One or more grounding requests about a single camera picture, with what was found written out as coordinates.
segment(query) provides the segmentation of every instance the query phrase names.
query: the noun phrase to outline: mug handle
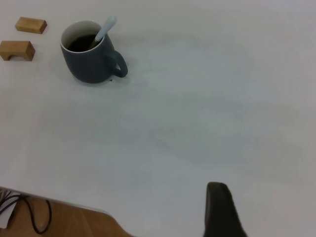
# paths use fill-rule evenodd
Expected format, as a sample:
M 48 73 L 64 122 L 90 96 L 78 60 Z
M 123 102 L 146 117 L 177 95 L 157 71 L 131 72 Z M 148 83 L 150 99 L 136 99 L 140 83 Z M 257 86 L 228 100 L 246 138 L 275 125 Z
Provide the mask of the mug handle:
M 124 58 L 122 57 L 122 55 L 119 52 L 113 50 L 111 52 L 105 52 L 104 55 L 106 57 L 111 58 L 113 61 L 115 61 L 120 68 L 120 69 L 118 69 L 118 68 L 111 69 L 111 72 L 114 76 L 117 76 L 119 78 L 123 78 L 127 75 L 127 72 L 128 72 L 127 65 L 125 63 Z

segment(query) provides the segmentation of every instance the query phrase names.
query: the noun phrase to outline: coffee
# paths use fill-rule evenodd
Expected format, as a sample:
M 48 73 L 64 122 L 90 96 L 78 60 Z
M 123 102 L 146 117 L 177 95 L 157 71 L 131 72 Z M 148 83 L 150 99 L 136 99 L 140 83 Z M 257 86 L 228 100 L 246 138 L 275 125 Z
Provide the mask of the coffee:
M 94 41 L 95 36 L 96 35 L 87 35 L 87 36 L 79 37 L 79 38 L 75 39 L 73 42 L 71 42 L 71 44 L 69 45 L 69 47 L 67 49 L 69 51 L 72 51 L 72 52 L 87 51 L 90 44 Z

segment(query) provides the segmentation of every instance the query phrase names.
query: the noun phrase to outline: spoon handle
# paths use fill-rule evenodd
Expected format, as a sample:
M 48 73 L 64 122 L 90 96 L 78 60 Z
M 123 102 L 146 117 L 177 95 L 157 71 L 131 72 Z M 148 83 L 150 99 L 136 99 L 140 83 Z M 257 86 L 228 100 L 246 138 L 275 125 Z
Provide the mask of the spoon handle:
M 96 35 L 95 41 L 99 42 L 103 38 L 103 36 L 105 36 L 106 33 L 110 30 L 110 28 L 112 28 L 115 25 L 116 22 L 117 18 L 115 16 L 110 16 L 102 26 L 99 33 Z

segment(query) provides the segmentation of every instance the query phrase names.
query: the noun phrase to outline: cable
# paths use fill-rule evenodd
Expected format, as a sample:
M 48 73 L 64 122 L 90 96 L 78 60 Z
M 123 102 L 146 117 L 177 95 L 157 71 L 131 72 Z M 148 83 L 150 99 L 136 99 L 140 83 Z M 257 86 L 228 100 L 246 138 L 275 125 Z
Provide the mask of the cable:
M 32 225 L 33 225 L 34 231 L 35 231 L 37 234 L 39 234 L 39 235 L 44 234 L 44 233 L 48 230 L 48 228 L 49 228 L 49 226 L 50 226 L 50 223 L 51 223 L 51 218 L 52 218 L 52 212 L 51 212 L 50 203 L 49 203 L 48 200 L 46 200 L 46 203 L 47 203 L 47 206 L 48 206 L 48 211 L 49 211 L 49 219 L 48 219 L 47 226 L 45 227 L 44 230 L 39 231 L 38 228 L 37 228 L 37 226 L 36 226 L 36 224 L 35 224 L 34 214 L 33 214 L 33 211 L 32 211 L 32 209 L 31 209 L 31 205 L 30 205 L 29 201 L 27 201 L 27 198 L 28 198 L 28 197 L 29 197 L 29 196 L 26 196 L 26 195 L 12 195 L 12 196 L 9 196 L 9 197 L 4 198 L 3 200 L 0 201 L 0 208 L 1 208 L 1 206 L 4 204 L 4 202 L 8 201 L 9 199 L 11 199 L 11 198 L 17 198 L 17 199 L 14 200 L 14 201 L 12 201 L 12 202 L 9 203 L 8 205 L 6 205 L 4 208 L 2 208 L 2 209 L 0 210 L 0 215 L 1 215 L 7 208 L 9 208 L 11 205 L 13 205 L 14 203 L 16 203 L 16 202 L 18 202 L 18 201 L 20 201 L 20 200 L 23 200 L 23 201 L 26 203 L 26 205 L 28 206 L 28 208 L 29 208 L 30 216 L 31 216 L 31 221 L 32 221 Z

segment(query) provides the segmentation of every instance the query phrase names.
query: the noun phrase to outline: wooden floor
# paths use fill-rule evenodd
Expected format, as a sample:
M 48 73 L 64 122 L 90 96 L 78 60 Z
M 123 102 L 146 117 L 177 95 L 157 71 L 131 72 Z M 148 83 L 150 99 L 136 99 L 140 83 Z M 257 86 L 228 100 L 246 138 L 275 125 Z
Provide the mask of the wooden floor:
M 48 208 L 44 200 L 30 198 L 39 230 L 48 221 Z M 52 222 L 43 237 L 132 237 L 126 233 L 115 219 L 104 213 L 51 202 Z M 0 229 L 0 237 L 39 237 L 33 230 L 29 210 L 20 201 L 7 229 Z

